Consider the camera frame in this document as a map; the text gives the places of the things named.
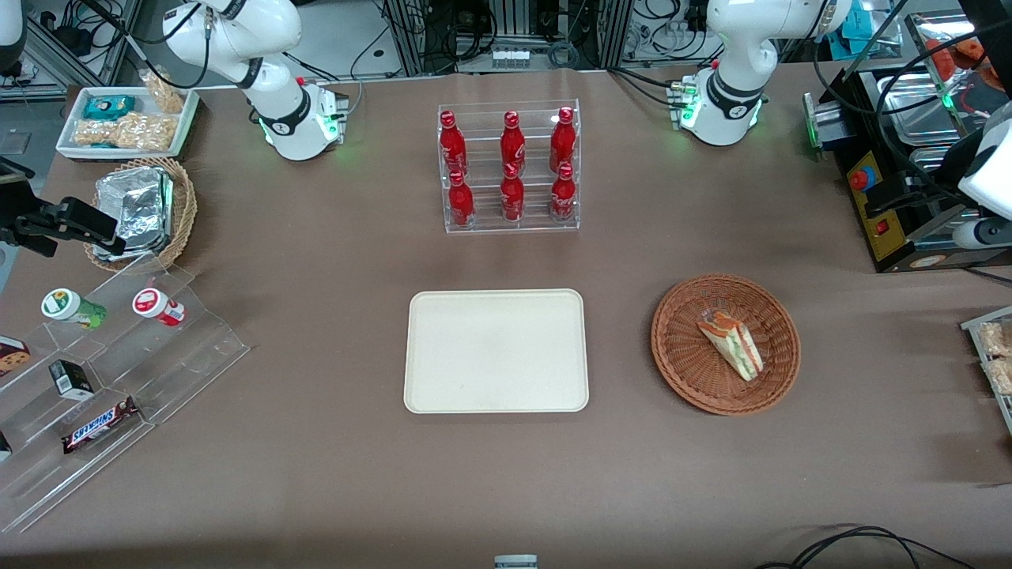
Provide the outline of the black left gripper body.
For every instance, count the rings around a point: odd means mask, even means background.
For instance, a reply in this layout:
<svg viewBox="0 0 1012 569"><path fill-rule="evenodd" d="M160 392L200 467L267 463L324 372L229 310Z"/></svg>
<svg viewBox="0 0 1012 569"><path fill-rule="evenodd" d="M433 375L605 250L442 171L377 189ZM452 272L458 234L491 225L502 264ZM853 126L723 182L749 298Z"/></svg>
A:
<svg viewBox="0 0 1012 569"><path fill-rule="evenodd" d="M893 173L865 190L864 198L867 232L944 232L980 216L980 207L957 189L957 176L951 174L930 173L924 179Z"/></svg>

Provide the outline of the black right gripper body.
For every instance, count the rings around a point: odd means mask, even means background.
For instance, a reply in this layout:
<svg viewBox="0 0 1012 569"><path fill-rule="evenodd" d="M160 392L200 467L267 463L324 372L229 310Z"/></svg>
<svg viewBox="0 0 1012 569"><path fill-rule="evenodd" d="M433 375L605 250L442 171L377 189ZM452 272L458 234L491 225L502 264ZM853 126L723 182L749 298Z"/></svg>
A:
<svg viewBox="0 0 1012 569"><path fill-rule="evenodd" d="M2 242L40 256L55 255L57 240L92 244L119 236L116 231L113 217L78 198L63 198L60 204L39 198L2 204Z"/></svg>

